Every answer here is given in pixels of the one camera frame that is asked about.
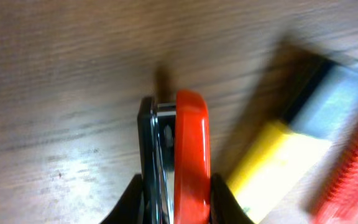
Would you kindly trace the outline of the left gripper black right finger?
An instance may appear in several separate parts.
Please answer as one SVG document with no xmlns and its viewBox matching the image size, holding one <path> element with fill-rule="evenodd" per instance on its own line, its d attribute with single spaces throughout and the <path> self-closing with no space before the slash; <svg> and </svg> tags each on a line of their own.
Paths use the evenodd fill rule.
<svg viewBox="0 0 358 224">
<path fill-rule="evenodd" d="M 211 176 L 211 224 L 254 224 L 243 212 L 219 174 Z"/>
</svg>

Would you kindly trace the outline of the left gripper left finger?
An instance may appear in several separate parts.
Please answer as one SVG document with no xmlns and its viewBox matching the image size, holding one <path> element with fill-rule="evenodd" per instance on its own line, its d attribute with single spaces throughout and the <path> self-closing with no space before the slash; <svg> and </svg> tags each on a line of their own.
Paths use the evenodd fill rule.
<svg viewBox="0 0 358 224">
<path fill-rule="evenodd" d="M 101 224 L 142 224 L 144 199 L 142 176 L 133 176 L 119 201 Z"/>
</svg>

